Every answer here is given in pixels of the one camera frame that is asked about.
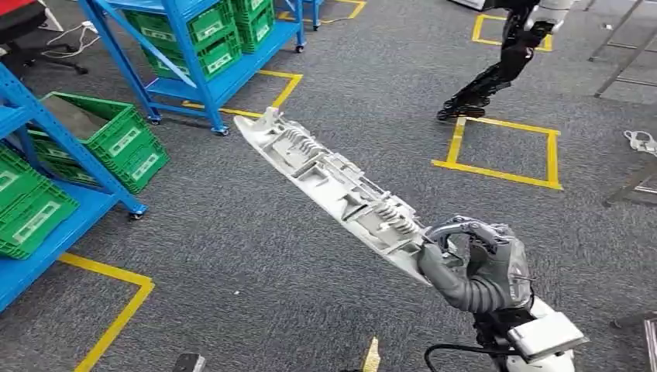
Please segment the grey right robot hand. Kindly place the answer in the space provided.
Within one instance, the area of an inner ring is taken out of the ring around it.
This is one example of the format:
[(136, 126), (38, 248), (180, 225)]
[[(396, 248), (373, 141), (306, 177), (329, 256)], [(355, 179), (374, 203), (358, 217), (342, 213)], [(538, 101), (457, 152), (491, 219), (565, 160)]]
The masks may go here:
[[(454, 234), (470, 237), (465, 277), (455, 274), (442, 257), (441, 248)], [(452, 307), (475, 314), (525, 308), (530, 302), (525, 245), (508, 225), (458, 215), (446, 224), (429, 228), (425, 235), (438, 247), (421, 250), (419, 272)]]

